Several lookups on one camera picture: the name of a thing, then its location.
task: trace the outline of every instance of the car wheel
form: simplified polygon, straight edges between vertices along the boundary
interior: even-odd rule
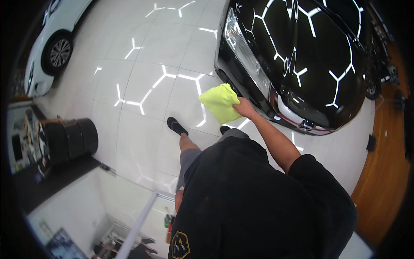
[[[370,100],[376,100],[381,94],[381,83],[371,82],[365,96]]]
[[[381,94],[381,81],[378,80],[378,73],[374,67],[370,70],[370,80],[365,96],[370,100],[376,100]]]
[[[71,34],[64,33],[55,36],[43,51],[43,70],[50,75],[59,74],[67,66],[72,51]]]

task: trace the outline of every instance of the leg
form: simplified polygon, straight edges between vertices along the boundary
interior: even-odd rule
[[[187,134],[185,133],[181,133],[180,135],[180,150],[181,153],[183,153],[185,150],[189,149],[189,148],[195,148],[200,150],[200,148],[194,144],[191,139],[187,136]]]
[[[180,135],[180,176],[178,177],[176,193],[182,188],[185,187],[186,175],[188,168],[201,153],[200,148],[194,144],[191,139],[188,137],[188,132],[177,122],[173,117],[167,119],[168,127],[173,130],[175,133]]]
[[[250,139],[249,135],[242,132],[238,128],[231,128],[223,134],[223,136],[219,139],[219,141],[217,141],[217,143],[220,142],[220,141],[223,141],[225,138],[228,138],[228,137],[238,137],[238,138]]]

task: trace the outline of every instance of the stacked tires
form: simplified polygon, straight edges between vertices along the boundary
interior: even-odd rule
[[[49,165],[69,162],[98,149],[98,132],[90,119],[52,121],[39,127],[39,146]]]

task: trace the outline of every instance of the logo patch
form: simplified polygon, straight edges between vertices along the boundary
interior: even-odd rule
[[[171,256],[175,259],[182,259],[190,253],[187,235],[177,231],[171,241]]]

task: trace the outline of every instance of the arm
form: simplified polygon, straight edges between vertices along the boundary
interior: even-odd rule
[[[282,132],[255,111],[247,99],[242,97],[238,99],[240,104],[233,104],[233,107],[241,116],[250,119],[256,125],[273,159],[287,174],[290,166],[301,154]]]

